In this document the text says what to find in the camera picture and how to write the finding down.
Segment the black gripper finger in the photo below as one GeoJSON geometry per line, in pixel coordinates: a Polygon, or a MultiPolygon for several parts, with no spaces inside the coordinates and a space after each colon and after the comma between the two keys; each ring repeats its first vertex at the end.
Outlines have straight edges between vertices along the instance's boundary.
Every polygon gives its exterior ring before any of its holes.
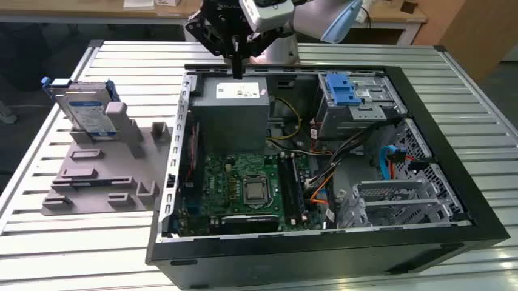
{"type": "Polygon", "coordinates": [[[201,43],[207,50],[215,55],[224,57],[232,70],[232,77],[237,79],[237,51],[235,41],[223,41],[216,35],[215,29],[205,20],[203,13],[196,12],[187,21],[187,31],[201,43]]]}
{"type": "Polygon", "coordinates": [[[243,33],[237,35],[237,79],[243,78],[243,62],[248,60],[251,56],[259,56],[277,37],[277,28],[257,33],[255,36],[243,33]]]}

